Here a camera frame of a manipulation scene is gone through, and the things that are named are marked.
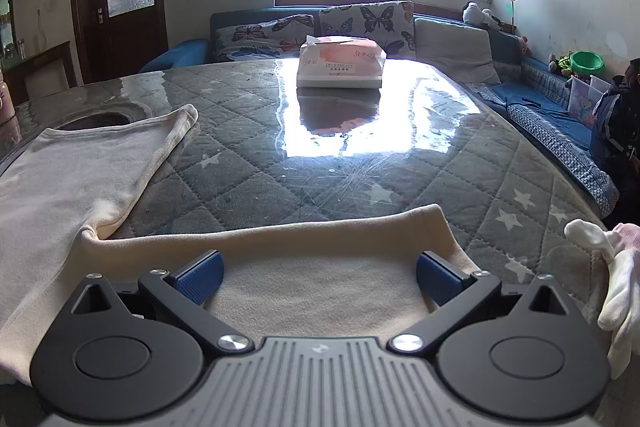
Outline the cream white shirt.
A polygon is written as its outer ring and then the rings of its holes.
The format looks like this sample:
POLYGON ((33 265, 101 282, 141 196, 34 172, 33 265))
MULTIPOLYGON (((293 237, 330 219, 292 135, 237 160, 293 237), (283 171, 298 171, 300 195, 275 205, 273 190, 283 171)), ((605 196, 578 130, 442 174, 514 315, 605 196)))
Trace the cream white shirt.
POLYGON ((225 230, 165 170, 198 113, 126 126, 47 129, 1 178, 1 369, 27 383, 38 343, 80 280, 132 282, 204 251, 224 257, 213 310, 255 337, 390 336, 422 317, 416 257, 474 262, 442 210, 225 230))

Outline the white pink small garment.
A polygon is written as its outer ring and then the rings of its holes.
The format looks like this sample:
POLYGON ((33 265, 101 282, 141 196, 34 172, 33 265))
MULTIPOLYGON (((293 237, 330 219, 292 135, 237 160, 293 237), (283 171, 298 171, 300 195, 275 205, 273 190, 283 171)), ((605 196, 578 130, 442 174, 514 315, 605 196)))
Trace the white pink small garment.
POLYGON ((612 231, 580 219, 570 221, 565 236, 599 254, 608 266, 608 292, 598 316, 602 331, 611 332, 608 361, 617 379, 639 354, 639 227, 619 223, 612 231))

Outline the child in dark jacket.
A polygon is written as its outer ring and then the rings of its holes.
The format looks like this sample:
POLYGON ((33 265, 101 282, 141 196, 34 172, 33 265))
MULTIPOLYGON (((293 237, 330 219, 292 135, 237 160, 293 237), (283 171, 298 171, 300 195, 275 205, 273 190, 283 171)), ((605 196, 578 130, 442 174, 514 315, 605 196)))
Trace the child in dark jacket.
POLYGON ((620 193, 617 222, 639 223, 639 60, 614 79, 594 109, 590 152, 620 193))

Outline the blue sofa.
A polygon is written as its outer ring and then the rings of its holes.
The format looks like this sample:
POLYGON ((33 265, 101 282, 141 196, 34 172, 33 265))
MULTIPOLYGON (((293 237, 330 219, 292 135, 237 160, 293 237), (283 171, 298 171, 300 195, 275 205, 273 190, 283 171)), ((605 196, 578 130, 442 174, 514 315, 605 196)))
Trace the blue sofa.
POLYGON ((215 62, 296 57, 307 36, 368 35, 390 58, 411 58, 465 84, 489 107, 533 139, 611 216, 620 192, 590 153, 594 108, 608 82, 560 75, 527 40, 487 25, 472 26, 414 12, 409 1, 335 6, 275 6, 215 13, 206 38, 186 40, 152 58, 145 72, 215 62))

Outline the clear plastic storage box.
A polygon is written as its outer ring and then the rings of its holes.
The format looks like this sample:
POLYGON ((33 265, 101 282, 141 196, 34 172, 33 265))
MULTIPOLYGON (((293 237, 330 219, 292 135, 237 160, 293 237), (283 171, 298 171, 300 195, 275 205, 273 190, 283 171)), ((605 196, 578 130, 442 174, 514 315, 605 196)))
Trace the clear plastic storage box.
POLYGON ((593 75, 590 76, 588 82, 575 76, 570 77, 568 113, 584 126, 591 128, 594 124, 594 110, 597 104, 602 96, 611 89, 611 83, 593 75))

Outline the pink cartoon cup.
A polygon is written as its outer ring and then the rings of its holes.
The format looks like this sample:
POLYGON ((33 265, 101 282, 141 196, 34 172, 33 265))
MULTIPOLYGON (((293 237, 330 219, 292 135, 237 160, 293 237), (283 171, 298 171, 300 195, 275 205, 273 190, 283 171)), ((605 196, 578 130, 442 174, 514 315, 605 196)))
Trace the pink cartoon cup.
POLYGON ((15 116, 15 108, 11 98, 9 86, 0 72, 0 124, 6 124, 15 116))

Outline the green plastic basin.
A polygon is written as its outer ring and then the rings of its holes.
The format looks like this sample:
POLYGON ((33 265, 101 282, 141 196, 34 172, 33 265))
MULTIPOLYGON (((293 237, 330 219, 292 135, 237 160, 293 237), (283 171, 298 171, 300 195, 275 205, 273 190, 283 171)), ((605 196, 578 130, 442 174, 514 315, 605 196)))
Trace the green plastic basin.
POLYGON ((570 68, 576 75, 599 76, 605 68, 605 61, 591 51, 577 51, 570 54, 570 68))

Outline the grey plain cushion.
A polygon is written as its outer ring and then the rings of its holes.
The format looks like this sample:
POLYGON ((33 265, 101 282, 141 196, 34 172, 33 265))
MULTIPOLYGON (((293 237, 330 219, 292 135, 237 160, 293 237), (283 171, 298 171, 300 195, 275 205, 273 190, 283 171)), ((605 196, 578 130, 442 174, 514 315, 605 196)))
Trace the grey plain cushion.
POLYGON ((418 17, 416 58, 457 83, 499 84, 486 30, 418 17))

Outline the white plush toy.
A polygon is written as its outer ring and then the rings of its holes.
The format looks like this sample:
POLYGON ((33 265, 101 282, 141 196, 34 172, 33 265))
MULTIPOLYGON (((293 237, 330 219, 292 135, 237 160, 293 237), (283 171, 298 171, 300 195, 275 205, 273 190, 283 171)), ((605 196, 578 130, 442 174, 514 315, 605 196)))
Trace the white plush toy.
POLYGON ((493 30, 501 29, 500 20, 492 14, 490 9, 481 9, 475 2, 469 2, 462 10, 462 20, 474 27, 484 27, 493 30))

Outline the butterfly cushion left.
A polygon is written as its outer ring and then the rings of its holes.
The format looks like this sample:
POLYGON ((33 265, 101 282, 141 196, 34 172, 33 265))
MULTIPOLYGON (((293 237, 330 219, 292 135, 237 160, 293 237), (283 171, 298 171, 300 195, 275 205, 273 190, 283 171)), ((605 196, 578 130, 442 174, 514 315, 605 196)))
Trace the butterfly cushion left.
POLYGON ((223 27, 214 33, 214 57, 217 62, 299 57, 313 35, 314 17, 309 14, 223 27))

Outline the butterfly cushion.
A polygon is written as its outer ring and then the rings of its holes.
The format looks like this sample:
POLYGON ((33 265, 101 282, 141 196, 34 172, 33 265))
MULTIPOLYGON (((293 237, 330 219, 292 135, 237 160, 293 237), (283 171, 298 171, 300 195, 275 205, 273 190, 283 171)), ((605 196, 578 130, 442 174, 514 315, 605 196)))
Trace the butterfly cushion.
POLYGON ((416 58, 414 5, 411 1, 387 1, 337 5, 322 9, 322 36, 367 38, 376 42, 387 58, 416 58))
POLYGON ((299 57, 313 35, 314 17, 309 14, 223 27, 214 33, 214 57, 217 62, 299 57))

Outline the tissue pack white pink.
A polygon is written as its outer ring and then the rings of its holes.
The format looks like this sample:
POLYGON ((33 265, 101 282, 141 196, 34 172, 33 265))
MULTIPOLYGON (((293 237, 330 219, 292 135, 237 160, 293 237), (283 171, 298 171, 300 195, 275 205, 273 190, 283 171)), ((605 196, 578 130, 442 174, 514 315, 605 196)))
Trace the tissue pack white pink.
POLYGON ((385 51, 373 40, 308 36, 300 47, 297 88, 382 88, 385 51))

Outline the butterfly cushion right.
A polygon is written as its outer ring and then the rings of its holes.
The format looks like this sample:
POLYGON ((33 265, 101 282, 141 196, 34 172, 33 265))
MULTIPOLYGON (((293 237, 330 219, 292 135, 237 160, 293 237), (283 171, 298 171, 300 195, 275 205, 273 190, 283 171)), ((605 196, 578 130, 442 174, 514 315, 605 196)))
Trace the butterfly cushion right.
POLYGON ((387 1, 337 5, 322 9, 322 36, 367 38, 376 42, 387 58, 416 58, 414 5, 411 1, 387 1))

